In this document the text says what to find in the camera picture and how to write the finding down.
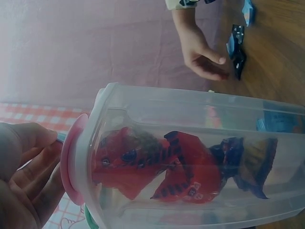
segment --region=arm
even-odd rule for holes
[[[168,9],[172,10],[173,21],[180,38],[186,66],[206,79],[218,81],[227,79],[228,73],[212,64],[212,62],[224,64],[226,58],[208,46],[203,32],[197,26],[195,19],[196,3],[191,1],[191,6],[184,7],[179,5],[180,2],[179,0],[166,0]]]

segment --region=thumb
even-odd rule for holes
[[[209,46],[206,46],[205,48],[203,48],[202,51],[200,52],[200,54],[217,64],[224,64],[226,62],[226,58],[224,56],[222,56],[218,52],[214,51]]]

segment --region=sleeve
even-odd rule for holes
[[[199,0],[165,0],[169,10],[194,8]]]

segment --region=red candy wrapper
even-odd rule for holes
[[[189,187],[185,170],[177,159],[166,170],[164,181],[157,188],[151,199],[157,199],[161,202],[174,202],[187,195]]]
[[[173,154],[178,156],[176,168],[168,168],[166,178],[153,199],[163,202],[181,199],[203,204],[212,201],[222,188],[217,161],[196,136],[173,131],[164,136]]]
[[[166,140],[159,140],[136,127],[113,131],[100,142],[92,179],[135,199],[177,158],[168,149]]]

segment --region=hand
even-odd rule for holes
[[[64,194],[56,139],[35,123],[0,123],[0,228],[41,229],[54,212]]]
[[[187,28],[180,35],[181,48],[185,65],[200,77],[209,80],[226,80],[228,73],[217,65],[224,64],[226,59],[212,50],[201,29],[197,26]]]
[[[207,44],[203,32],[196,25],[195,8],[172,12],[186,66],[200,77],[217,81],[226,80],[229,74],[216,65],[225,64],[226,58]]]

